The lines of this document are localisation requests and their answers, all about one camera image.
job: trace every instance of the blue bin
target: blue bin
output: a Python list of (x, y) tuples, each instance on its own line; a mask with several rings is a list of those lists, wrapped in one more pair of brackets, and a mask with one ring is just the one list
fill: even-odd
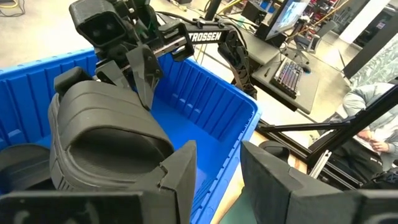
[[(47, 108), (53, 79), (74, 66), (93, 74), (93, 49), (0, 70), (0, 149), (36, 142), (50, 146)], [(197, 141), (197, 182), (191, 222), (210, 223), (261, 112), (256, 103), (192, 60), (159, 59), (165, 77), (155, 91), (154, 118), (178, 149)]]

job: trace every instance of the floor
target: floor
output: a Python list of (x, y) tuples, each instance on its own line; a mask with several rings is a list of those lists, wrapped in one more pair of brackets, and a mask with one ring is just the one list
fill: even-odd
[[(85, 49), (91, 45), (77, 34), (69, 15), (68, 7), (74, 0), (27, 1), (26, 14), (21, 17), (0, 17), (0, 68), (30, 62), (40, 58), (64, 54), (74, 50)], [(203, 9), (206, 0), (193, 0), (192, 8)], [(152, 0), (151, 5), (158, 11), (169, 11), (187, 18), (198, 17), (200, 11), (181, 11), (166, 0)], [(17, 9), (2, 9), (4, 13), (12, 14)], [(212, 53), (216, 46), (209, 45), (206, 53), (217, 58)], [(322, 76), (313, 110), (309, 117), (322, 122), (329, 117), (341, 103), (343, 96), (349, 91), (346, 80), (341, 74), (345, 63), (358, 53), (359, 49), (340, 41), (336, 35), (328, 35), (321, 42), (317, 54), (309, 55), (312, 72)], [(226, 81), (232, 79), (232, 73), (218, 62), (202, 56), (199, 62)], [(263, 110), (263, 119), (272, 124), (311, 123), (310, 119), (298, 112), (288, 110), (285, 106), (260, 91), (259, 105)], [(288, 133), (292, 138), (304, 145), (311, 141), (316, 132)]]

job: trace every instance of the table surface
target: table surface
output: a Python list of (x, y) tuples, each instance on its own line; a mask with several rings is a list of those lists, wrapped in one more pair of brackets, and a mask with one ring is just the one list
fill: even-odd
[(292, 110), (297, 108), (302, 110), (306, 114), (310, 114), (317, 94), (319, 77), (315, 73), (302, 75), (301, 80), (297, 85), (298, 95), (296, 99), (291, 98), (283, 91), (270, 84), (270, 80), (277, 71), (280, 61), (285, 59), (285, 55), (280, 53), (280, 50), (273, 47), (264, 41), (255, 37), (252, 33), (241, 29), (243, 38), (248, 43), (248, 53), (254, 61), (262, 65), (262, 67), (252, 74), (252, 77), (257, 81), (257, 84), (262, 90), (271, 96), (279, 96), (279, 100), (282, 104)]
[[(250, 142), (258, 146), (260, 143), (266, 140), (267, 139), (264, 136), (260, 135), (257, 132), (254, 132), (252, 138), (250, 139)], [(299, 171), (307, 173), (307, 165), (304, 162), (298, 160), (296, 157), (290, 156), (288, 163)], [(236, 199), (238, 199), (238, 197), (241, 195), (243, 187), (244, 183), (242, 177), (242, 169), (241, 165), (239, 164), (235, 170), (234, 175), (232, 176), (231, 181), (229, 182), (229, 185), (224, 193), (223, 198), (221, 199), (220, 204), (218, 205), (217, 211), (211, 221), (212, 224), (217, 224), (221, 221), (223, 216), (235, 203)]]

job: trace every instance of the rgb keyboard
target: rgb keyboard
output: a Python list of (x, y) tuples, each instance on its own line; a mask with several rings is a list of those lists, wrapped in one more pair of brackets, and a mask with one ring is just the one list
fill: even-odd
[(286, 60), (282, 63), (279, 72), (272, 77), (270, 83), (284, 93), (296, 99), (297, 84), (303, 75), (303, 68), (295, 62)]

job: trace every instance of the computer monitor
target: computer monitor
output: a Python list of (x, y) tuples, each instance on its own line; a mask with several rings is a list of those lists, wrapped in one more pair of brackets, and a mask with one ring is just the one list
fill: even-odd
[(274, 16), (274, 19), (269, 24), (270, 29), (266, 40), (293, 28), (309, 2), (310, 0), (285, 0), (282, 7), (276, 12), (277, 14)]

